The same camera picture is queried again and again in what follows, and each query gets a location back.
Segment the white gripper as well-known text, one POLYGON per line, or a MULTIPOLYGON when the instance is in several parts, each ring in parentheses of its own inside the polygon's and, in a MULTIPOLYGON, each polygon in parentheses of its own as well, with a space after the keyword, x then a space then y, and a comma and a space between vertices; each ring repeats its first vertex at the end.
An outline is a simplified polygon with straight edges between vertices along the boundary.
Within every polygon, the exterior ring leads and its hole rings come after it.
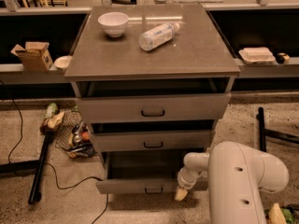
POLYGON ((188 190, 192 189, 199 178, 200 173, 194 170, 188 170, 183 167, 178 172, 178 185, 175 194, 176 201, 182 201, 188 194, 188 190))

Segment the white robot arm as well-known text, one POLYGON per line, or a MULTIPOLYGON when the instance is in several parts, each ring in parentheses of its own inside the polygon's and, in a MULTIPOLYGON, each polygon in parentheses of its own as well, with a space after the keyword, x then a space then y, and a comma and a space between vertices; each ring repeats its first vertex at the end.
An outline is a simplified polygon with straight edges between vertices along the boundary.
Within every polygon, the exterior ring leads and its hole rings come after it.
POLYGON ((211 224, 267 224, 260 197, 289 183, 278 157, 236 142, 217 144, 209 153, 189 152, 178 172, 175 199, 183 200, 207 172, 211 224))

